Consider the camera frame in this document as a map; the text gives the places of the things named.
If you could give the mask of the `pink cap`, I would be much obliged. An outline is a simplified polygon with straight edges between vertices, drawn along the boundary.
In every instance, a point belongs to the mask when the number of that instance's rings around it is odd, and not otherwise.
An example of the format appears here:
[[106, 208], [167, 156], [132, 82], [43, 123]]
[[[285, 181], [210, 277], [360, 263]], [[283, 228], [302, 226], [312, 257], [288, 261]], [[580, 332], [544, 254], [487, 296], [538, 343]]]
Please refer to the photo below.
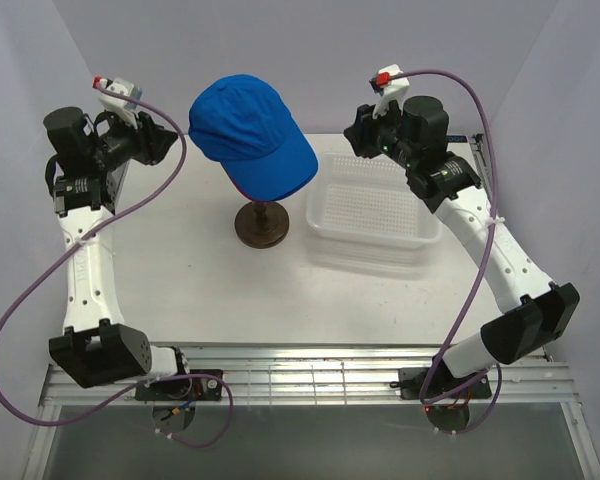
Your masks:
[[227, 173], [227, 176], [229, 178], [229, 180], [231, 181], [231, 183], [233, 184], [233, 186], [236, 188], [236, 190], [247, 200], [249, 201], [253, 201], [253, 199], [251, 198], [251, 196], [249, 196], [240, 186], [239, 184]]

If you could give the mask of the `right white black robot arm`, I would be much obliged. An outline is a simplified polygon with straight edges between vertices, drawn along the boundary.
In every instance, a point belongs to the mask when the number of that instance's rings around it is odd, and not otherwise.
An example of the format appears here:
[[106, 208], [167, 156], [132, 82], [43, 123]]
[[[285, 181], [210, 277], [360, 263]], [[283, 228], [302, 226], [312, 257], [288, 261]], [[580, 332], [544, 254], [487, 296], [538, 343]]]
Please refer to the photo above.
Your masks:
[[441, 348], [419, 379], [425, 399], [454, 397], [478, 373], [557, 340], [580, 302], [575, 286], [559, 285], [539, 268], [492, 212], [495, 199], [474, 168], [448, 148], [448, 123], [438, 99], [415, 96], [390, 101], [384, 114], [363, 104], [344, 131], [356, 156], [384, 155], [404, 169], [411, 192], [464, 247], [501, 313], [476, 334]]

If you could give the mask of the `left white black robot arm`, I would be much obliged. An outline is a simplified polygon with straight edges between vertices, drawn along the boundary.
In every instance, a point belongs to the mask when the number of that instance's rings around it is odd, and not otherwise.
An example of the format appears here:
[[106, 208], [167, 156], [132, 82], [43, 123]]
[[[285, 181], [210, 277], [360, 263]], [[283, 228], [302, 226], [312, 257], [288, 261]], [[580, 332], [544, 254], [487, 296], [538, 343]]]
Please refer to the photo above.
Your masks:
[[61, 335], [49, 354], [83, 388], [134, 377], [158, 377], [170, 399], [185, 397], [192, 376], [175, 347], [151, 345], [126, 325], [115, 287], [113, 234], [121, 189], [115, 171], [130, 160], [160, 163], [177, 141], [175, 132], [145, 112], [108, 108], [91, 119], [78, 107], [63, 107], [43, 120], [55, 153], [45, 182], [65, 241], [68, 300]]

